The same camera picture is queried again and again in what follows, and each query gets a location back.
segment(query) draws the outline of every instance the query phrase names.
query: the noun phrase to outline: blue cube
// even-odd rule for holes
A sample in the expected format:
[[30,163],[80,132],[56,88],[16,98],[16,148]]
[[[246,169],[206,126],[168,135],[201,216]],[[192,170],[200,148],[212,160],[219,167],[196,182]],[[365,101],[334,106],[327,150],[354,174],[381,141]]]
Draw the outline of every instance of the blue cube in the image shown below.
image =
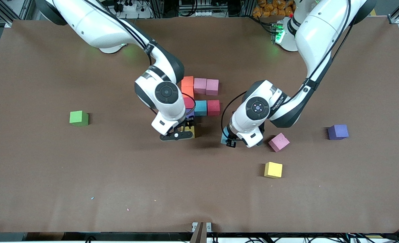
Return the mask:
[[[229,136],[228,127],[224,127],[224,133]],[[225,137],[224,133],[222,133],[221,143],[226,145],[227,137]]]
[[207,101],[206,100],[195,100],[195,116],[206,116],[207,115]]
[[328,130],[330,140],[342,140],[349,137],[348,128],[345,124],[333,125]]
[[192,111],[190,114],[188,114],[192,109],[186,109],[186,119],[190,117],[195,117],[195,111]]

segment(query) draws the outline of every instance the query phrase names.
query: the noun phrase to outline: teal cube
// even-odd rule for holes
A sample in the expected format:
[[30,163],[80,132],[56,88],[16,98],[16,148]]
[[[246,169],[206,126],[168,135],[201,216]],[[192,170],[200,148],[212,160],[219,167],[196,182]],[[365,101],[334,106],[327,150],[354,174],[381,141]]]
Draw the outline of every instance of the teal cube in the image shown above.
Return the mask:
[[70,112],[70,124],[77,127],[88,126],[88,114],[84,111]]
[[207,101],[206,100],[195,100],[195,116],[206,116],[207,115]]
[[221,143],[226,145],[227,137],[225,137],[225,135],[226,135],[226,136],[229,136],[228,127],[225,127],[225,128],[224,128],[224,132],[222,133],[222,137],[221,137]]

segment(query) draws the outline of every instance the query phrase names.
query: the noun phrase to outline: foam cube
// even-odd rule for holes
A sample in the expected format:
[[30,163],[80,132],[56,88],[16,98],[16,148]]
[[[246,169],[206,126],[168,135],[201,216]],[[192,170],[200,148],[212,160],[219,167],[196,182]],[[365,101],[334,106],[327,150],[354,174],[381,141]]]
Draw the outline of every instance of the foam cube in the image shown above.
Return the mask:
[[206,116],[207,115],[207,101],[196,100],[195,116]]
[[224,133],[229,136],[228,127],[224,127],[224,132],[222,132],[221,143],[226,145],[227,137],[225,137]]
[[181,87],[193,87],[193,76],[184,77],[181,80]]
[[269,144],[275,152],[279,152],[281,149],[289,144],[289,141],[282,133],[279,133],[276,137],[272,138],[269,141]]
[[191,98],[186,97],[186,98],[183,98],[183,100],[184,100],[184,106],[186,107],[186,109],[192,109],[193,106],[195,106],[195,102]]
[[190,97],[195,98],[193,95],[193,87],[192,86],[182,86],[181,92],[190,95]]
[[264,171],[265,177],[281,178],[282,177],[282,164],[268,162],[266,163],[266,170]]
[[220,115],[221,104],[218,100],[207,100],[207,115]]
[[191,118],[195,117],[195,111],[192,111],[190,114],[188,114],[192,109],[187,109],[186,108],[186,118]]
[[207,88],[205,91],[206,95],[216,96],[218,95],[219,80],[217,79],[207,79]]
[[206,78],[194,78],[193,91],[195,94],[206,94],[207,90],[207,79]]
[[70,112],[69,122],[77,127],[88,126],[88,114],[84,111]]
[[333,125],[328,130],[330,140],[342,140],[349,137],[348,128],[345,124]]
[[195,126],[191,126],[190,128],[189,128],[189,127],[186,127],[186,128],[184,129],[184,131],[191,131],[191,132],[193,133],[192,138],[195,138]]

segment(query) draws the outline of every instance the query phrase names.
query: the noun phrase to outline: green cube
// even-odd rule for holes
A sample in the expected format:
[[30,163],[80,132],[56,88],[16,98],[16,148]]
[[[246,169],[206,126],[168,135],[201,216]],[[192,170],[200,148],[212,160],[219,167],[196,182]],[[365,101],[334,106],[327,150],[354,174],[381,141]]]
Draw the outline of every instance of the green cube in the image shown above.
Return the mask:
[[77,127],[88,126],[88,114],[84,111],[70,112],[70,124]]

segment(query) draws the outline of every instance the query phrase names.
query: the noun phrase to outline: table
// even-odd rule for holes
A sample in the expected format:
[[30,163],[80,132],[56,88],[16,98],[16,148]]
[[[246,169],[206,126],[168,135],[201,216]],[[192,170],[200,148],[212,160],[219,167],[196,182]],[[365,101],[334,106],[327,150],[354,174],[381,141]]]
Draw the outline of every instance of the table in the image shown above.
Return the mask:
[[[138,20],[184,63],[219,79],[225,106],[268,79],[288,95],[306,76],[298,53],[242,18]],[[220,117],[200,137],[161,142],[133,82],[148,66],[137,46],[103,54],[68,26],[15,21],[0,40],[0,231],[392,232],[399,228],[399,29],[385,17],[353,28],[290,129],[266,123],[264,145],[220,144]],[[233,111],[240,104],[230,106]],[[70,111],[91,113],[74,127]],[[225,115],[225,123],[230,117]],[[347,124],[350,137],[327,140]],[[283,164],[283,178],[263,176]]]

